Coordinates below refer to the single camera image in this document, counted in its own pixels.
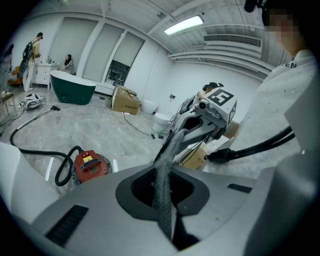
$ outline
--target person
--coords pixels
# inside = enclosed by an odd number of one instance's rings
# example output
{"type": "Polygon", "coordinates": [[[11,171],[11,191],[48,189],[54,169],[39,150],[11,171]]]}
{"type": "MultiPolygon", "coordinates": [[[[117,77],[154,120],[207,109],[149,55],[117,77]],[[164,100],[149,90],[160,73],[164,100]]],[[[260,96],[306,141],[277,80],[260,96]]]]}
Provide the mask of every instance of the person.
{"type": "Polygon", "coordinates": [[[71,69],[72,69],[72,60],[71,60],[71,54],[68,54],[65,57],[64,61],[64,67],[60,69],[60,71],[64,71],[66,73],[71,74],[71,69]]]}
{"type": "Polygon", "coordinates": [[[203,91],[199,91],[196,96],[194,97],[192,106],[196,105],[199,103],[200,100],[204,99],[206,97],[206,94],[210,93],[212,90],[214,90],[215,88],[220,87],[216,82],[211,82],[209,84],[206,84],[202,90],[203,91]]]}
{"type": "MultiPolygon", "coordinates": [[[[295,3],[290,1],[268,0],[267,3],[268,8],[262,13],[263,23],[275,33],[294,59],[276,67],[263,81],[255,92],[242,122],[233,121],[227,128],[224,136],[233,138],[231,145],[222,145],[218,150],[246,149],[288,127],[289,123],[284,113],[299,98],[317,73],[317,61],[297,26],[299,6],[294,6],[295,3]]],[[[212,173],[256,179],[261,170],[276,166],[285,157],[299,153],[300,150],[298,141],[294,138],[274,149],[223,164],[207,161],[201,168],[212,173]]]]}
{"type": "Polygon", "coordinates": [[[14,44],[11,44],[1,58],[0,64],[0,93],[5,91],[7,92],[9,72],[12,69],[12,50],[14,44]]]}
{"type": "Polygon", "coordinates": [[[30,84],[34,75],[36,58],[40,57],[40,40],[44,38],[44,34],[42,32],[36,35],[36,38],[31,41],[32,43],[32,56],[28,62],[28,66],[26,67],[23,73],[23,87],[25,92],[29,92],[33,90],[30,88],[30,84]]]}

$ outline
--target gray braided cable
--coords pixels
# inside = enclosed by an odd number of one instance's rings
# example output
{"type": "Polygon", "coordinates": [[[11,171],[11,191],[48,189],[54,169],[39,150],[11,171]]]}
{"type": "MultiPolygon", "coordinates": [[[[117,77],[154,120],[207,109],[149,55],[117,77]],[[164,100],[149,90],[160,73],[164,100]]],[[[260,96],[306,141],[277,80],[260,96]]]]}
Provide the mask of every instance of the gray braided cable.
{"type": "Polygon", "coordinates": [[[158,225],[167,238],[172,240],[171,221],[171,189],[170,169],[180,143],[185,136],[185,129],[178,131],[169,142],[169,145],[155,163],[156,177],[154,183],[153,207],[158,212],[158,225]]]}

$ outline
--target red vacuum cleaner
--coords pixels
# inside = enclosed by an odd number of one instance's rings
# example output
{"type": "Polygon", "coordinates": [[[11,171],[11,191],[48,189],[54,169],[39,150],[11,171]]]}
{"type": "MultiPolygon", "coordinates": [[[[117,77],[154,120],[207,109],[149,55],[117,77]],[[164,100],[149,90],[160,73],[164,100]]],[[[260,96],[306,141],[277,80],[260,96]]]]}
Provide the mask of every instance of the red vacuum cleaner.
{"type": "Polygon", "coordinates": [[[109,160],[93,150],[84,151],[75,157],[72,180],[77,185],[108,173],[112,173],[109,160]]]}
{"type": "MultiPolygon", "coordinates": [[[[43,113],[34,116],[30,120],[26,121],[22,125],[20,125],[17,129],[13,131],[10,136],[10,143],[12,146],[14,144],[14,136],[21,128],[25,127],[27,124],[31,123],[33,120],[39,118],[43,114],[49,111],[60,111],[60,108],[57,106],[52,106],[50,109],[44,111],[43,113]]],[[[98,176],[103,176],[112,173],[112,166],[110,161],[105,158],[103,155],[97,154],[93,150],[84,151],[80,146],[74,146],[68,154],[57,152],[57,151],[40,151],[40,150],[27,150],[23,148],[18,149],[22,153],[27,154],[36,154],[36,155],[56,155],[61,156],[64,158],[62,164],[60,165],[58,171],[55,175],[55,184],[59,187],[64,186],[68,183],[70,178],[75,184],[79,185],[83,182],[96,178],[98,176]],[[74,151],[78,150],[79,154],[75,157],[75,162],[72,161],[70,156],[73,154],[74,151]],[[69,172],[67,176],[62,180],[59,181],[60,174],[65,166],[65,164],[69,162],[69,172]]]]}

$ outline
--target cardboard box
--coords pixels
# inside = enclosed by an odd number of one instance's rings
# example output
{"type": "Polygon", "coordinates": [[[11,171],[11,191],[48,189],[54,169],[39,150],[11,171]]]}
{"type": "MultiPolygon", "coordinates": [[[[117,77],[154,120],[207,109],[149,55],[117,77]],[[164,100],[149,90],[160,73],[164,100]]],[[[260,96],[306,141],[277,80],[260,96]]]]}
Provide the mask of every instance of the cardboard box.
{"type": "Polygon", "coordinates": [[[180,163],[180,165],[189,169],[196,169],[203,164],[205,156],[210,155],[216,149],[217,146],[215,146],[213,142],[209,142],[208,144],[202,142],[200,147],[198,149],[197,147],[193,149],[180,163]]]}
{"type": "Polygon", "coordinates": [[[205,146],[206,144],[202,142],[201,146],[198,149],[196,147],[194,150],[192,150],[180,163],[180,165],[189,169],[196,169],[199,167],[205,161],[205,155],[207,155],[205,152],[205,146]]]}
{"type": "Polygon", "coordinates": [[[141,101],[133,90],[129,90],[121,85],[117,85],[113,90],[111,108],[117,112],[127,112],[137,114],[141,101]]]}

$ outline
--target concrete floor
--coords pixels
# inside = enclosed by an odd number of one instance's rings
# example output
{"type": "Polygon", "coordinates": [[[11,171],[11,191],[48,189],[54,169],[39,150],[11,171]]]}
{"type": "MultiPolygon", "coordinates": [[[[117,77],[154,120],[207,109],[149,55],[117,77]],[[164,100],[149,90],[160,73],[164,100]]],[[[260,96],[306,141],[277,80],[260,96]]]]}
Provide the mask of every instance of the concrete floor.
{"type": "MultiPolygon", "coordinates": [[[[67,154],[72,147],[79,145],[85,151],[94,150],[105,156],[111,164],[115,159],[118,170],[121,171],[150,163],[167,137],[165,135],[164,139],[152,139],[150,135],[142,134],[131,127],[121,112],[111,110],[111,100],[106,96],[103,96],[105,99],[100,99],[101,95],[94,94],[90,104],[87,105],[65,104],[58,101],[53,89],[48,91],[47,87],[42,85],[34,85],[33,88],[32,93],[45,96],[45,100],[37,109],[24,111],[17,120],[9,121],[0,136],[1,142],[9,144],[10,135],[18,126],[52,105],[61,110],[50,111],[18,131],[14,137],[14,143],[18,147],[67,154]]],[[[23,101],[26,94],[23,88],[9,87],[9,89],[15,93],[15,104],[23,101]]],[[[16,118],[13,106],[8,108],[11,115],[6,116],[2,124],[7,119],[16,118]]],[[[18,116],[22,111],[23,108],[17,107],[18,116]]],[[[0,113],[0,120],[3,120],[3,117],[4,114],[0,113]]],[[[139,110],[137,115],[126,115],[126,119],[140,131],[151,134],[153,115],[139,110]]],[[[78,151],[74,152],[71,159],[74,160],[77,154],[78,151]]],[[[60,195],[64,195],[75,186],[71,180],[64,187],[55,185],[55,175],[63,161],[62,157],[35,154],[24,154],[24,157],[43,178],[53,157],[48,186],[55,188],[60,195]]],[[[68,169],[69,166],[66,164],[61,174],[62,178],[66,176],[68,169]]]]}

